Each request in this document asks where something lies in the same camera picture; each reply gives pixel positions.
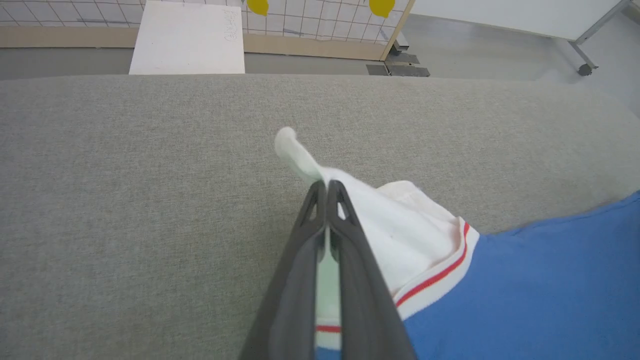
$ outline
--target gray floor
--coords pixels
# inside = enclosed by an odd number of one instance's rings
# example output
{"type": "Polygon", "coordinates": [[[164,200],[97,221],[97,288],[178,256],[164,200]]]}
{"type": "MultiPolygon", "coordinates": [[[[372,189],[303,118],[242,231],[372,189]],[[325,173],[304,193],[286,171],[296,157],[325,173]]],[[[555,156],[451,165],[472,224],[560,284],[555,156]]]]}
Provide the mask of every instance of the gray floor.
{"type": "MultiPolygon", "coordinates": [[[[597,88],[640,117],[640,26],[617,15],[583,46],[599,69],[581,77],[584,62],[564,41],[484,26],[409,16],[403,33],[436,78],[551,81],[597,88]]],[[[0,79],[126,74],[131,49],[2,49],[0,79]]],[[[247,73],[367,74],[375,61],[247,54],[247,73]]]]}

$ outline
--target white cloth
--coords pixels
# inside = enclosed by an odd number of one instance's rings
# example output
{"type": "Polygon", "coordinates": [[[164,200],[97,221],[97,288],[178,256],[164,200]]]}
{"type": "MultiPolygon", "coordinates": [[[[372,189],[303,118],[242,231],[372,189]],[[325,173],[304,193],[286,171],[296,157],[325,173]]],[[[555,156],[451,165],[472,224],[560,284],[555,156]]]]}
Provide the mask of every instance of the white cloth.
{"type": "MultiPolygon", "coordinates": [[[[322,167],[289,127],[276,135],[275,149],[307,184],[332,179],[344,184],[402,319],[442,297],[466,273],[478,233],[413,183],[374,189],[344,171],[322,167]]],[[[318,268],[317,342],[330,348],[339,347],[338,274],[325,252],[318,268]]]]}

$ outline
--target white tabletop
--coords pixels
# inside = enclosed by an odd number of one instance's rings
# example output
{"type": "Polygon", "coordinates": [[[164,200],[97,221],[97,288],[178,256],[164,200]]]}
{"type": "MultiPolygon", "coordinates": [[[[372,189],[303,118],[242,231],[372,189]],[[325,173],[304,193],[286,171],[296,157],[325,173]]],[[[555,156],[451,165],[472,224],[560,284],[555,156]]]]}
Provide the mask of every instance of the white tabletop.
{"type": "Polygon", "coordinates": [[[147,1],[129,74],[244,74],[240,7],[147,1]]]}

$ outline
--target grid pattern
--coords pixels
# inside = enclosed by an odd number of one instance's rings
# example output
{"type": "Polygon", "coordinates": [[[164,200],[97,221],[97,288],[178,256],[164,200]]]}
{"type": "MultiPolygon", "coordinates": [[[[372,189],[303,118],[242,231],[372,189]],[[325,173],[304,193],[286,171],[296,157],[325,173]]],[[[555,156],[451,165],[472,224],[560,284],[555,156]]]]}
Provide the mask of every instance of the grid pattern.
{"type": "MultiPolygon", "coordinates": [[[[375,16],[368,0],[268,0],[267,16],[243,0],[163,0],[240,6],[243,32],[315,40],[386,45],[408,0],[395,0],[387,18],[375,16]]],[[[88,26],[137,28],[146,0],[4,0],[0,26],[88,26]]]]}

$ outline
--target lemon cutout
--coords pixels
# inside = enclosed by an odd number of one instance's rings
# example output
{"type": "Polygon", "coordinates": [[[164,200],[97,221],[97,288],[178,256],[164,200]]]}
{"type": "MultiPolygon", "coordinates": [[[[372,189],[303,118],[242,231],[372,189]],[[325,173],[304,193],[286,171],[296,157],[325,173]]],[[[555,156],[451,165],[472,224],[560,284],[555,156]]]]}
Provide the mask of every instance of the lemon cutout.
{"type": "Polygon", "coordinates": [[[269,3],[267,3],[267,0],[246,0],[246,5],[254,13],[267,16],[267,10],[269,10],[269,3]]]}
{"type": "Polygon", "coordinates": [[[389,12],[391,12],[395,4],[395,0],[369,0],[369,8],[373,15],[384,18],[389,16],[389,12]]]}

